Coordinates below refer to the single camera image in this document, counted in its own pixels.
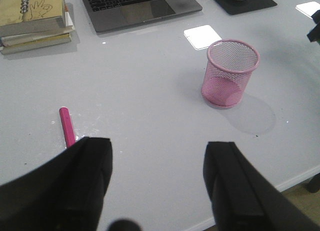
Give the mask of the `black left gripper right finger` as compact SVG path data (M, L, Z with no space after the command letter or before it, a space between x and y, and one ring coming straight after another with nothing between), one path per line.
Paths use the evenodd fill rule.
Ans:
M234 142L210 141L203 179L220 231L318 231L245 158Z

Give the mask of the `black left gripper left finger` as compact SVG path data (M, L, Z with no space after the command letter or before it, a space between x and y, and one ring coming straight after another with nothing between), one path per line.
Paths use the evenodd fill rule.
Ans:
M112 171L110 139L80 139L0 187L1 230L95 231Z

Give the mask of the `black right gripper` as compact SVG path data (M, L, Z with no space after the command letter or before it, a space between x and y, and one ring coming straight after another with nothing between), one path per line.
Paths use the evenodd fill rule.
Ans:
M315 27L307 34L310 42L320 41L320 12L316 11L312 16L312 20L315 23Z

